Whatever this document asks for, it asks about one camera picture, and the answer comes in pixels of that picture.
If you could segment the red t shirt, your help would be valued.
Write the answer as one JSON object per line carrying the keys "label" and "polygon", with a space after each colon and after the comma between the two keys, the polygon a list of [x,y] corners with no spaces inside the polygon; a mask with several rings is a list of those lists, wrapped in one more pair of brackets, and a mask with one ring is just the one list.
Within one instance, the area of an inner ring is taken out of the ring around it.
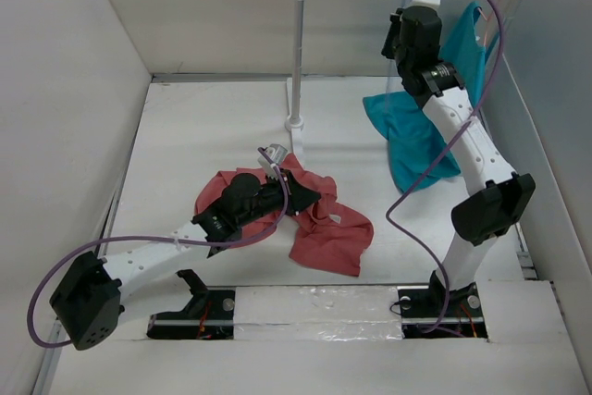
{"label": "red t shirt", "polygon": [[[292,153],[281,164],[289,170],[295,179],[304,187],[321,194],[319,202],[313,204],[297,216],[289,216],[298,224],[294,235],[289,258],[298,265],[341,274],[359,277],[361,271],[361,255],[370,246],[374,237],[371,221],[350,207],[338,203],[337,185],[331,177],[322,177],[305,170]],[[241,173],[255,175],[263,184],[263,169],[237,167],[234,171],[218,171],[205,185],[198,195],[194,213],[197,215],[219,198],[223,189],[234,177]],[[269,227],[272,230],[267,237],[274,234],[280,209],[263,216],[243,230],[243,236],[249,238]]]}

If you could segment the blue wire hanger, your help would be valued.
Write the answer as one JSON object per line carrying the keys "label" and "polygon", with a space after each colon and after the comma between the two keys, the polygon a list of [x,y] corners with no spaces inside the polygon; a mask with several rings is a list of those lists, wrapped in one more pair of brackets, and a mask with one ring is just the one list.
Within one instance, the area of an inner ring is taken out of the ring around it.
{"label": "blue wire hanger", "polygon": [[[409,5],[411,0],[401,0],[400,8],[405,8]],[[394,91],[395,83],[398,78],[396,63],[394,60],[388,62],[388,78],[386,83],[386,94],[390,95]]]}

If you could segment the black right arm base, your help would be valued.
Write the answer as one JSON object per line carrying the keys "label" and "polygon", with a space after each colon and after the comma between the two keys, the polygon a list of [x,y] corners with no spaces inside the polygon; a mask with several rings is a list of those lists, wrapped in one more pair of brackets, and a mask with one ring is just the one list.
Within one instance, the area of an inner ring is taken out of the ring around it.
{"label": "black right arm base", "polygon": [[405,339],[487,339],[487,327],[478,288],[473,282],[445,292],[433,272],[425,285],[397,288],[398,300],[389,310],[401,319]]}

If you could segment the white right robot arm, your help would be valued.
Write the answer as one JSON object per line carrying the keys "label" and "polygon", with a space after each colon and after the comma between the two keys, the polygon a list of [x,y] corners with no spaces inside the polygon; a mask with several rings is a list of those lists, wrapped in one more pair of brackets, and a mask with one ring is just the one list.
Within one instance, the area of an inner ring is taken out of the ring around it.
{"label": "white right robot arm", "polygon": [[400,8],[391,17],[389,32],[404,90],[450,146],[468,193],[451,210],[454,237],[427,292],[430,309],[447,315],[474,284],[488,251],[519,221],[536,184],[499,153],[473,114],[462,76],[440,58],[437,11],[428,6]]}

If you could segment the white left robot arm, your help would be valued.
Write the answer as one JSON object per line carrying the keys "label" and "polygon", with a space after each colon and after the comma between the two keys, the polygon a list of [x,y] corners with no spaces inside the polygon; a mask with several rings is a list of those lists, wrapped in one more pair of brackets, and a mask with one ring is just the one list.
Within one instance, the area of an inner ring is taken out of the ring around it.
{"label": "white left robot arm", "polygon": [[244,234],[252,222],[270,215],[297,216],[321,198],[288,170],[280,179],[259,180],[240,173],[220,196],[169,238],[150,241],[125,253],[103,258],[78,255],[50,298],[50,304],[73,347],[88,350],[120,324],[138,317],[138,291],[196,262],[229,248],[255,243],[262,229]]}

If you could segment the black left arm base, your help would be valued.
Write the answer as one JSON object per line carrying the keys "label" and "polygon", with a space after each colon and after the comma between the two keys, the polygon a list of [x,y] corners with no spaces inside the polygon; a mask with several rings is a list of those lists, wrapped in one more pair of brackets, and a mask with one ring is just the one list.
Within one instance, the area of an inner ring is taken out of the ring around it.
{"label": "black left arm base", "polygon": [[234,339],[235,288],[208,288],[190,269],[177,272],[189,287],[191,298],[176,312],[162,312],[149,319],[146,336],[160,340]]}

